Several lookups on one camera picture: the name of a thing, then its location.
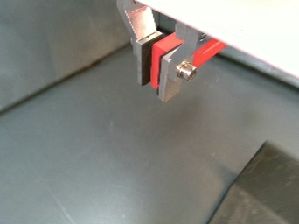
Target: gray surface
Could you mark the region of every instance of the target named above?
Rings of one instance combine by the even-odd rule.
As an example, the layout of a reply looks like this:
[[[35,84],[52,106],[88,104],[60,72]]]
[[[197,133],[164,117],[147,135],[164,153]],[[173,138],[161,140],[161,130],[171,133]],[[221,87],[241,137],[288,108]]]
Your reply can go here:
[[[121,50],[0,117],[2,223],[205,223],[265,140],[299,158],[297,92],[212,59],[161,103]]]
[[[128,41],[116,0],[1,0],[0,110]]]

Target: metal bracket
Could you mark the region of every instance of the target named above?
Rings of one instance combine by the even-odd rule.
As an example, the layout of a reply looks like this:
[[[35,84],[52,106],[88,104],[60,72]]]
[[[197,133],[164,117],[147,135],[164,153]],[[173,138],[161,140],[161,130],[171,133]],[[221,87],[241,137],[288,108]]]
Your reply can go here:
[[[133,0],[117,0],[116,5],[131,34],[131,44],[137,59],[137,82],[145,85],[151,80],[152,44],[164,35],[156,30],[149,7]]]
[[[180,22],[175,26],[175,35],[177,39],[183,40],[183,44],[161,59],[159,98],[163,102],[167,102],[180,92],[181,78],[188,81],[193,78],[195,68],[188,76],[184,74],[185,67],[192,66],[192,54],[208,39],[201,32],[195,31]]]

